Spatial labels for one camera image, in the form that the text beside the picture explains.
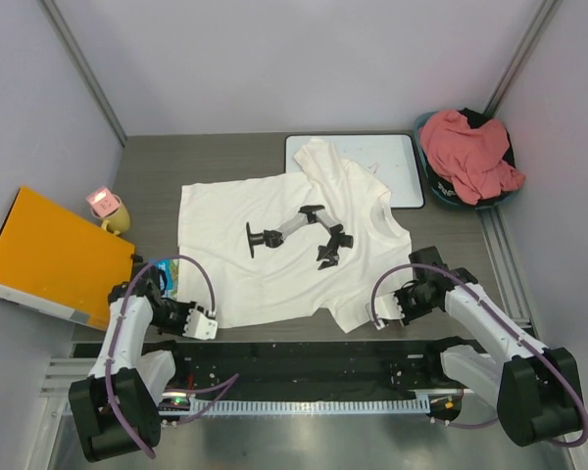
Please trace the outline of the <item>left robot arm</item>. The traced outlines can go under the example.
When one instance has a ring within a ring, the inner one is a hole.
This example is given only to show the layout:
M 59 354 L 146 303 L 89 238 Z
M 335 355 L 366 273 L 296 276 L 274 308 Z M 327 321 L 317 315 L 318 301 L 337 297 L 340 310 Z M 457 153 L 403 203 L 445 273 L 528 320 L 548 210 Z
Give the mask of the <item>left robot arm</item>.
M 181 389 L 189 367 L 174 356 L 172 342 L 144 352 L 146 332 L 153 325 L 161 333 L 187 336 L 189 321 L 210 313 L 196 302 L 165 297 L 163 272 L 155 266 L 139 263 L 131 275 L 108 295 L 110 323 L 100 354 L 87 377 L 69 389 L 80 445 L 93 463 L 139 450 L 154 456 L 162 393 Z

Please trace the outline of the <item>blue treehouse book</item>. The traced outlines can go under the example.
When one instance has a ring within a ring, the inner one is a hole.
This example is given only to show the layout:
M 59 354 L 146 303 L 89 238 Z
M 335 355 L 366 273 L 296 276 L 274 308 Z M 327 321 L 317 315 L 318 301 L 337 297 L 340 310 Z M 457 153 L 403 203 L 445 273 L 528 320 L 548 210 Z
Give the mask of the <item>blue treehouse book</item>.
M 150 299 L 177 300 L 178 296 L 177 259 L 164 259 L 148 268 L 143 277 L 147 283 L 147 296 Z

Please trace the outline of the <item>white t-shirt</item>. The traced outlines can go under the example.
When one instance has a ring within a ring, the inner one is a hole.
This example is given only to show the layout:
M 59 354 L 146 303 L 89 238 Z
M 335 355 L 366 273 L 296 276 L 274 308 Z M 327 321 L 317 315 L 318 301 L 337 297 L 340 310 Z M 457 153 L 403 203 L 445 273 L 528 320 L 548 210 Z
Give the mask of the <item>white t-shirt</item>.
M 296 161 L 295 173 L 181 190 L 177 296 L 214 304 L 223 329 L 326 309 L 351 332 L 378 277 L 412 252 L 375 176 L 319 138 Z

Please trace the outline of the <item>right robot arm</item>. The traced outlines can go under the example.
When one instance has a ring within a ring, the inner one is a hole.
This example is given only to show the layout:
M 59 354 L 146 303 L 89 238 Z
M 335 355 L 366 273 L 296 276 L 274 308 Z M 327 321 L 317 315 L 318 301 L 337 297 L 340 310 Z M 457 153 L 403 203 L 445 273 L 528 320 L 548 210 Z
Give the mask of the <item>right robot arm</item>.
M 520 447 L 542 441 L 560 446 L 588 440 L 577 362 L 565 348 L 549 348 L 513 322 L 466 269 L 449 269 L 438 250 L 413 252 L 413 280 L 394 294 L 406 321 L 439 308 L 463 324 L 483 348 L 458 337 L 428 347 L 422 372 L 436 387 L 458 382 L 492 406 L 506 435 Z

